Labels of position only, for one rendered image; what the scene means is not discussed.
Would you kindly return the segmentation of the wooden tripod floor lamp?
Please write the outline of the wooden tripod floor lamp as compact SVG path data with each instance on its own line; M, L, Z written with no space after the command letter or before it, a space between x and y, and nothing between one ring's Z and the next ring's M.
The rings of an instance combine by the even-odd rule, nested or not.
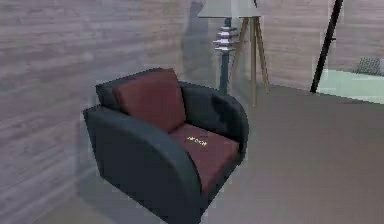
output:
M252 106L256 106L257 102L257 79L256 79L256 63L260 61L260 68L262 72L262 79L266 93L269 93L269 77L267 70L267 62L264 50L264 43L261 30L260 18L263 16L262 11L257 7L256 0L236 0L233 4L234 18L241 18L242 24L239 33L238 43L235 44L235 52L230 69L230 86L233 86L233 81L236 76L236 70L242 51L243 43L247 28L249 30L250 40L250 55L251 55L251 94Z

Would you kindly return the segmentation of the grey floor lamp ribbed post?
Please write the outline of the grey floor lamp ribbed post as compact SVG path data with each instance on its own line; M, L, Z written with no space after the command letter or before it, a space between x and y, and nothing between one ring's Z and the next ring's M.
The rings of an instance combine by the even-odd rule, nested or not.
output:
M219 91L228 93L229 58L230 52L235 50L234 37L236 29L232 26L232 13L230 0L206 0L198 13L200 18L223 18L224 24L217 32L217 40L213 41L215 50L221 53Z

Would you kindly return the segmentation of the small yellow object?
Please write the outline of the small yellow object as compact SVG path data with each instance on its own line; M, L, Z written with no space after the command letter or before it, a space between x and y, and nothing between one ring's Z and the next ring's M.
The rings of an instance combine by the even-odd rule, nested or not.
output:
M200 140L198 138L192 137L192 136L187 137L187 140L195 142L197 144L200 144L203 147L205 147L207 145L207 142Z

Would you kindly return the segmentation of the grey patterned pillow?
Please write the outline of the grey patterned pillow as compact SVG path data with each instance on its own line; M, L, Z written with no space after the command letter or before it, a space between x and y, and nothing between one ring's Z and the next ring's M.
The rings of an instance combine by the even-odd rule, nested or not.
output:
M378 57L362 57L356 68L357 73L384 76L384 59Z

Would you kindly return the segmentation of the pale green bed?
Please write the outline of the pale green bed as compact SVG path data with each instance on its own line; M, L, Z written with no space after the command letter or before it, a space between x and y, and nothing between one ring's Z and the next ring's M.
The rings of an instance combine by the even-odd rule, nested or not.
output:
M384 77L325 69L316 92L384 105Z

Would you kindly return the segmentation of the black slanted pole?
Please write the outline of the black slanted pole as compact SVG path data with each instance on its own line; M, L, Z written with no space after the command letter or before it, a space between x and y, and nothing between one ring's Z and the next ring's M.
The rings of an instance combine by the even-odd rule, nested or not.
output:
M319 86L319 83L321 80L322 72L324 70L325 62L326 62L326 59L328 56L329 48L331 46L331 43L336 40L336 38L334 37L334 32L335 32L335 29L337 26L337 22L338 22L338 18L340 15L340 11L341 11L343 2L344 2L344 0L334 0L334 6L332 8L332 14L331 14L329 22L328 22L326 34L324 37L324 41L323 41L322 48L321 48L321 51L319 54L316 70L315 70L315 73L314 73L314 76L312 79L312 83L311 83L311 87L310 87L311 93L317 92L317 89L318 89L318 86Z

